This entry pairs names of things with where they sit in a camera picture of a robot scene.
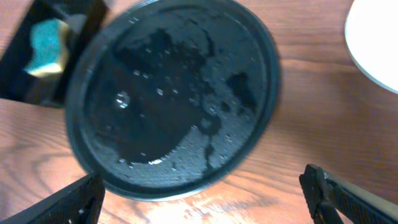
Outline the yellow plate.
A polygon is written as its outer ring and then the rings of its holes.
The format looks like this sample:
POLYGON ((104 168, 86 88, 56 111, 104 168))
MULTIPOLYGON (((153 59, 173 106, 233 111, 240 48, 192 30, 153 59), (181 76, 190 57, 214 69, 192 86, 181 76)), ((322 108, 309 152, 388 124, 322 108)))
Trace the yellow plate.
POLYGON ((397 93, 397 0, 354 0, 345 40, 354 64, 374 83, 397 93))

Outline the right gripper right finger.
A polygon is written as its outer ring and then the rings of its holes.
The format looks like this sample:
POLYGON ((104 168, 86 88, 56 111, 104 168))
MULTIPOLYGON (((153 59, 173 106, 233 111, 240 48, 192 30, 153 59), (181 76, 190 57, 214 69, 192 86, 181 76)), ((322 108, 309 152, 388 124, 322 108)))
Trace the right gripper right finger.
POLYGON ((340 179, 314 164, 299 176, 314 224, 342 223, 342 213, 353 223, 397 224, 397 205, 340 179))

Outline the green yellow scrub sponge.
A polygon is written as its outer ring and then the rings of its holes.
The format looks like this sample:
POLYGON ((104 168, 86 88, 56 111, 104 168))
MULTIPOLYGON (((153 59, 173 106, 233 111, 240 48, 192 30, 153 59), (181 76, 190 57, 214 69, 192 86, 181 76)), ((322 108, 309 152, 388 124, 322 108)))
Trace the green yellow scrub sponge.
POLYGON ((69 58, 66 39, 69 26, 60 19, 49 19, 33 26, 30 32, 32 58, 24 71, 36 78, 61 74, 69 58))

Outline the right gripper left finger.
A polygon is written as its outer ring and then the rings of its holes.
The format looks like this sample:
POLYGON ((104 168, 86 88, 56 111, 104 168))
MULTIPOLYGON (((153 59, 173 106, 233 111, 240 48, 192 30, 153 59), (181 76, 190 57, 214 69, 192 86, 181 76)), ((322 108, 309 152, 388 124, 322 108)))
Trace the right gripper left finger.
POLYGON ((88 174, 1 224, 97 224, 105 187, 99 174, 88 174))

